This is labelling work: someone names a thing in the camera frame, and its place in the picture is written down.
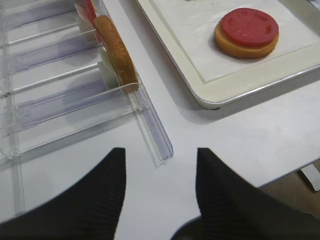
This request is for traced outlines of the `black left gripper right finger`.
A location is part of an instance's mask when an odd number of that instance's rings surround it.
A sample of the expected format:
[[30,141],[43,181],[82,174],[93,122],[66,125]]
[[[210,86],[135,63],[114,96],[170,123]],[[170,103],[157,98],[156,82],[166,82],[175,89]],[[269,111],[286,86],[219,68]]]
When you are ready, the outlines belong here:
[[195,192],[206,240],[318,240],[320,221],[252,186],[198,148]]

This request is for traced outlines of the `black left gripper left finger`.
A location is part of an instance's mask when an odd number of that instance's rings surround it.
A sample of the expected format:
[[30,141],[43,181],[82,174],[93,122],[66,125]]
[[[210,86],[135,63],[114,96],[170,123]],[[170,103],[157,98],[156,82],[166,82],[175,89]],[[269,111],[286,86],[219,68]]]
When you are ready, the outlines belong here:
[[0,225],[2,240],[113,240],[126,192],[126,150],[113,148],[69,189]]

